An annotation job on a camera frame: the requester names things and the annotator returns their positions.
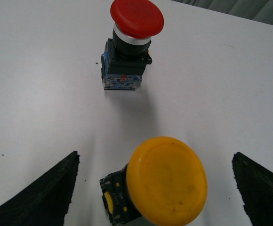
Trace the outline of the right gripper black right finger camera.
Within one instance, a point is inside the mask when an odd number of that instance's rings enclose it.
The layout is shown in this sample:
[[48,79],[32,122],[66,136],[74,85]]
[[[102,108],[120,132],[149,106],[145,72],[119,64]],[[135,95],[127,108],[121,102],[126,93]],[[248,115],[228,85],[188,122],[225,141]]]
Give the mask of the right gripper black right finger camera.
[[273,173],[244,154],[232,160],[244,210],[254,226],[273,226]]

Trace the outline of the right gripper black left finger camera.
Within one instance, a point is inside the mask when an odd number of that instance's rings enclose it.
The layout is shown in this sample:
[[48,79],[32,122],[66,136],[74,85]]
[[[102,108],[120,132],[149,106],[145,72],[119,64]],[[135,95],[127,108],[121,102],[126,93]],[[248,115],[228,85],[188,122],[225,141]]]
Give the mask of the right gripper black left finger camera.
[[0,226],[62,226],[72,200],[80,156],[71,152],[0,206]]

